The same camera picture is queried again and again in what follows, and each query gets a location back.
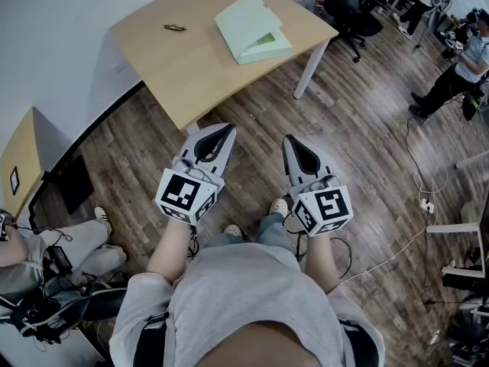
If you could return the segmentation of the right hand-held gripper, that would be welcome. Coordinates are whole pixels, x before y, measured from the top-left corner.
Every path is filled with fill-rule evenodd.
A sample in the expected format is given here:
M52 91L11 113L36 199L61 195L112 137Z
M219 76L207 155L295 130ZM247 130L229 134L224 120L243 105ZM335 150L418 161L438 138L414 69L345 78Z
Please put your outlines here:
M292 187L291 208L309 236L333 232L352 219L348 189L331 172L328 155L317 145L292 134L283 138L284 166Z

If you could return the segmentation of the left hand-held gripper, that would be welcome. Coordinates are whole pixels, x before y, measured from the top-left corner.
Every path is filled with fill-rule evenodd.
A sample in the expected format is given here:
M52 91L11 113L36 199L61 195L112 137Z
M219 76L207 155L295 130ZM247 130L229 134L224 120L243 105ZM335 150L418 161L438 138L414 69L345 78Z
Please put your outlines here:
M225 186L222 176L235 144L233 124L210 125L190 135L171 168L165 168L155 197L170 218L197 226ZM208 163L210 171L195 163Z

